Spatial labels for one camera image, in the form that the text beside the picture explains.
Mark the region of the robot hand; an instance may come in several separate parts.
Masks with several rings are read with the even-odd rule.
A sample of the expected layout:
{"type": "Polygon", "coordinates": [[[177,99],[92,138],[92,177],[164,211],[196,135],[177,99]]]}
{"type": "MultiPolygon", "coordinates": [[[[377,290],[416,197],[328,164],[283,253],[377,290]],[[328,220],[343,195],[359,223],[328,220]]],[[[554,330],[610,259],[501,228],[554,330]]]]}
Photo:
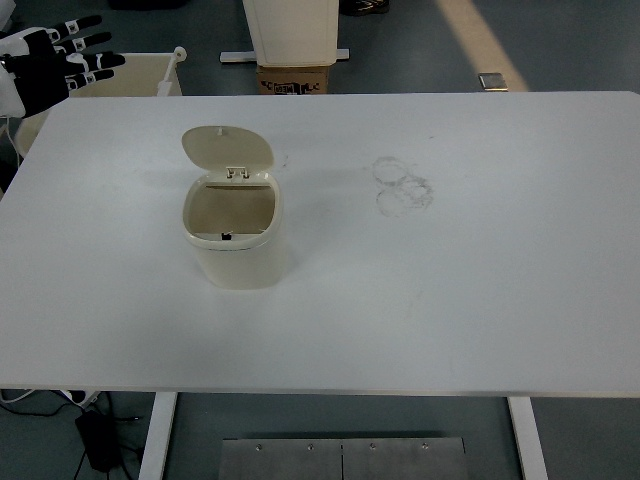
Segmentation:
{"type": "Polygon", "coordinates": [[[1,116],[29,118],[70,97],[70,93],[108,80],[126,63],[118,53],[88,53],[112,38],[109,32],[80,33],[99,25],[92,15],[51,27],[30,27],[1,36],[1,116]]]}

